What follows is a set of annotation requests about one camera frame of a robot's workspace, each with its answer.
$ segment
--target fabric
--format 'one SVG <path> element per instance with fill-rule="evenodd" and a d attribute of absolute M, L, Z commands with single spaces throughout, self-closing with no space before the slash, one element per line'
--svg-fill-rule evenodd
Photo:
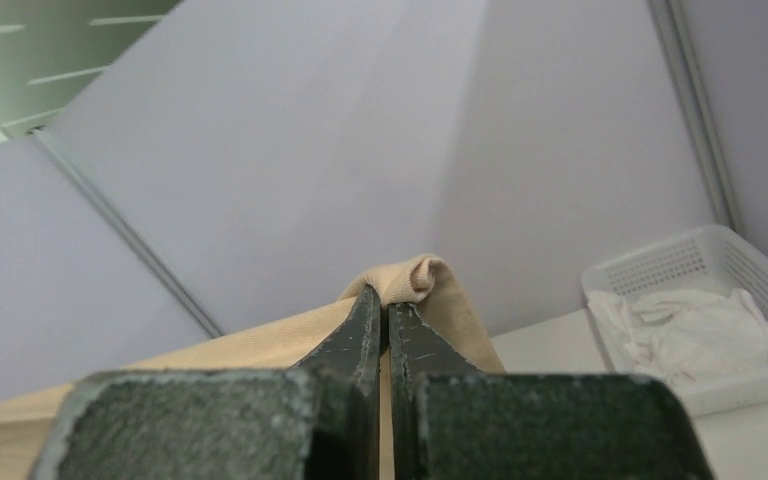
<path fill-rule="evenodd" d="M 290 366 L 342 323 L 365 284 L 375 288 L 382 305 L 417 303 L 425 319 L 463 356 L 485 371 L 504 371 L 484 325 L 452 271 L 433 255 L 371 268 L 330 305 L 125 368 Z M 389 356 L 382 358 L 381 366 L 381 478 L 393 478 Z M 65 385 L 0 403 L 0 478 L 25 478 L 60 401 L 70 389 Z"/>
<path fill-rule="evenodd" d="M 752 295 L 699 290 L 642 295 L 629 303 L 591 292 L 589 306 L 634 362 L 634 370 L 674 387 L 747 372 L 768 364 L 768 322 Z"/>

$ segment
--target white cloth in basket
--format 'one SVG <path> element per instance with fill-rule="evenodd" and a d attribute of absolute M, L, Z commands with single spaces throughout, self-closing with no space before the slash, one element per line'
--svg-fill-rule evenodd
<path fill-rule="evenodd" d="M 596 321 L 634 363 L 634 370 L 683 386 L 768 364 L 768 322 L 752 295 L 734 289 L 724 297 L 699 290 L 621 296 L 588 295 Z"/>

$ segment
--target crumpled white cloth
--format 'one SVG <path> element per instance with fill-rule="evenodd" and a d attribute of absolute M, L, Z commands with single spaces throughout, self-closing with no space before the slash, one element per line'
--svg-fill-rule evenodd
<path fill-rule="evenodd" d="M 642 295 L 633 305 L 593 291 L 589 307 L 634 363 L 634 371 L 678 387 L 768 364 L 768 322 L 752 295 L 700 290 Z"/>

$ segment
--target beige cloth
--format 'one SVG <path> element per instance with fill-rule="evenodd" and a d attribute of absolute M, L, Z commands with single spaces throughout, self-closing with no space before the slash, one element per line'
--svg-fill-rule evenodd
<path fill-rule="evenodd" d="M 425 319 L 458 352 L 486 371 L 504 371 L 452 271 L 432 255 L 372 268 L 330 305 L 125 368 L 287 367 L 340 325 L 365 284 L 375 288 L 382 305 L 417 303 Z M 381 478 L 392 478 L 389 361 L 382 359 L 381 366 Z M 25 477 L 60 401 L 70 389 L 65 385 L 0 403 L 0 478 Z"/>

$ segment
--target white table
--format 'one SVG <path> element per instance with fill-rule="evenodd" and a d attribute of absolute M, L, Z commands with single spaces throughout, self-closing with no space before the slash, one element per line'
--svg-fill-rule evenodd
<path fill-rule="evenodd" d="M 609 370 L 585 310 L 493 338 L 510 372 Z M 718 478 L 768 479 L 768 403 L 693 419 Z"/>

